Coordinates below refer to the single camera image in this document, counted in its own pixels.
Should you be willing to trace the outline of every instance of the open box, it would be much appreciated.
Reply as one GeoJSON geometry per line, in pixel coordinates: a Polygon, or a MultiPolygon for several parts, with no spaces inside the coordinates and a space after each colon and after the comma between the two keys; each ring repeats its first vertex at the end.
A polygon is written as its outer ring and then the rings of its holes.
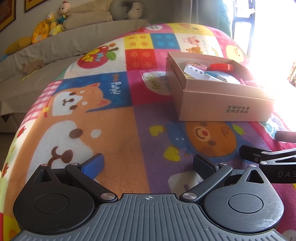
{"type": "Polygon", "coordinates": [[[216,56],[168,52],[166,75],[180,121],[267,121],[274,108],[272,91],[242,84],[197,80],[183,72],[186,61],[233,65],[232,76],[252,81],[241,64],[216,56]]]}

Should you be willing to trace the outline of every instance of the checkered pattern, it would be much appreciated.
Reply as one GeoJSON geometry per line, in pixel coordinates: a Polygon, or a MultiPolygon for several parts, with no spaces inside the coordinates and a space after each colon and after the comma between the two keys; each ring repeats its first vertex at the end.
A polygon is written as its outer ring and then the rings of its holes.
{"type": "Polygon", "coordinates": [[[37,119],[39,113],[43,110],[44,106],[50,99],[51,95],[56,91],[57,87],[62,83],[62,80],[51,82],[45,90],[42,92],[42,94],[38,97],[38,99],[35,101],[35,103],[31,106],[28,113],[26,114],[24,120],[22,121],[22,124],[25,124],[26,122],[30,120],[37,119]]]}

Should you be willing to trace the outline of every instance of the colorful blanket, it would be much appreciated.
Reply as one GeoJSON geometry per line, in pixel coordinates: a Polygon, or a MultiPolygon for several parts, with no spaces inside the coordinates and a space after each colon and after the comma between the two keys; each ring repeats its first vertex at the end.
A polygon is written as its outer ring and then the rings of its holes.
{"type": "MultiPolygon", "coordinates": [[[[138,29],[71,64],[36,100],[11,144],[0,180],[0,240],[20,231],[13,203],[42,163],[63,168],[103,153],[105,168],[96,181],[119,196],[180,195],[202,181],[193,171],[196,153],[245,169],[250,163],[238,153],[243,144],[272,151],[295,147],[274,140],[277,130],[287,129],[276,114],[264,123],[179,122],[165,77],[168,51],[215,55],[249,66],[225,33],[184,23],[138,29]]],[[[278,231],[295,240],[296,185],[273,186],[285,206],[278,231]]]]}

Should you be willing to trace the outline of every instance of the crosshair symbol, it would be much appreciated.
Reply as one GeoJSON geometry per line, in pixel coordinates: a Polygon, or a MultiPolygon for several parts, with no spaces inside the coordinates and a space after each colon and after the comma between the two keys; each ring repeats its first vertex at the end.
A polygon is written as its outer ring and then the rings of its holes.
{"type": "Polygon", "coordinates": [[[145,197],[145,199],[148,200],[148,201],[152,200],[152,198],[154,198],[154,197],[151,197],[151,196],[145,197]]]}

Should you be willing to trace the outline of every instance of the grey ribbed panel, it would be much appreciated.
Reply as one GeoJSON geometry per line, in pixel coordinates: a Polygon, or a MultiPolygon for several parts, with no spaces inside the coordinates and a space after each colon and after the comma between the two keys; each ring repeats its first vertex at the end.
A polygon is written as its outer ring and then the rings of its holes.
{"type": "Polygon", "coordinates": [[[22,231],[14,241],[284,241],[276,231],[241,235],[213,225],[195,204],[173,194],[124,194],[103,204],[94,217],[77,230],[60,235],[22,231]]]}

